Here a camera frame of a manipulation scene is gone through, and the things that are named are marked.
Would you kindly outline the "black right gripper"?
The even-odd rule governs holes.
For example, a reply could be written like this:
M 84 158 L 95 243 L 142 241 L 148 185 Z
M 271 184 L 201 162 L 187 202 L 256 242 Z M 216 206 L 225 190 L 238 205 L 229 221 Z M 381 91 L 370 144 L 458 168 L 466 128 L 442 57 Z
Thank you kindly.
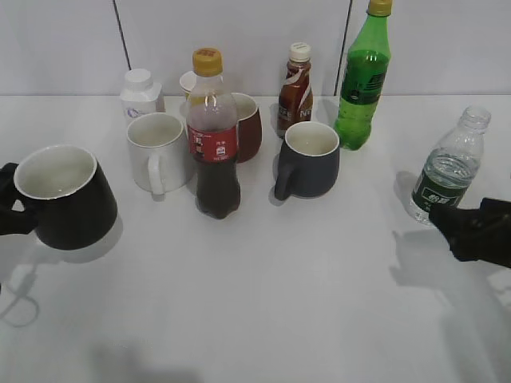
M 478 208 L 434 205 L 430 222 L 461 262 L 485 261 L 510 268 L 510 202 L 482 199 Z

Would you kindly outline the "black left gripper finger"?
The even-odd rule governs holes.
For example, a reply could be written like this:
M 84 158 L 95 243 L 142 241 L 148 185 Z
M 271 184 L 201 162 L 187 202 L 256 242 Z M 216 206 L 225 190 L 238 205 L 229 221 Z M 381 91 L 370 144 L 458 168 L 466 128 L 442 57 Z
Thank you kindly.
M 14 184 L 14 173 L 18 164 L 7 163 L 0 171 L 0 201 L 2 207 L 13 207 L 18 199 L 18 191 Z
M 1 235 L 28 235 L 37 225 L 35 210 L 29 203 L 22 202 L 22 211 L 15 211 L 14 206 L 1 204 Z

